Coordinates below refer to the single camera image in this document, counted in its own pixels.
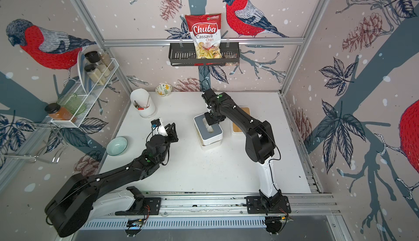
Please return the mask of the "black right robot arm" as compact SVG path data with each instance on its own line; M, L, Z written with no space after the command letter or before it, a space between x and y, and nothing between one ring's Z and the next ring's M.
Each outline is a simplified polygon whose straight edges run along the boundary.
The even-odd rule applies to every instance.
M208 125L219 124L230 119L236 124L246 138L245 151L248 157L259 164L261 196L273 198L280 196L275 173L271 166L275 151L278 151L269 122L261 122L241 109L227 93L216 94L212 89L203 92L202 97L207 104L205 118Z

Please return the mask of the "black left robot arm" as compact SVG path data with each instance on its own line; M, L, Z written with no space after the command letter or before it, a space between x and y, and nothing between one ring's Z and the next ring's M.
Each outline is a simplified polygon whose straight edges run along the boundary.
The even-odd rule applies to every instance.
M53 226L60 237L67 237L87 222L99 198L121 186L141 181L165 165L170 145L179 139L175 123L163 128L167 134L153 135L142 154L130 163L93 176L72 175L45 207L46 223Z

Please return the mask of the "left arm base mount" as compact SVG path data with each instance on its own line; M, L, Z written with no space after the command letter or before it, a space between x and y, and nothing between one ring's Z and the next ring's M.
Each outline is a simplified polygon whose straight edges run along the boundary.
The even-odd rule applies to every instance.
M139 219L129 219L125 229L127 237L135 237L142 231L151 215L158 215L161 206L160 197L145 197L144 194L134 186L126 188L134 198L134 201L126 210L116 211L116 216L143 216Z

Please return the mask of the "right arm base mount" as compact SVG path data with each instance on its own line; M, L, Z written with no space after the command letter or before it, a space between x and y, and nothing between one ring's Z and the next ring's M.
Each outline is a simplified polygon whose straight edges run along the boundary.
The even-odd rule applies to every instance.
M259 191L259 196L246 196L248 214L264 214L266 231L269 234L279 234L290 219L291 207L289 199L278 190L268 197Z

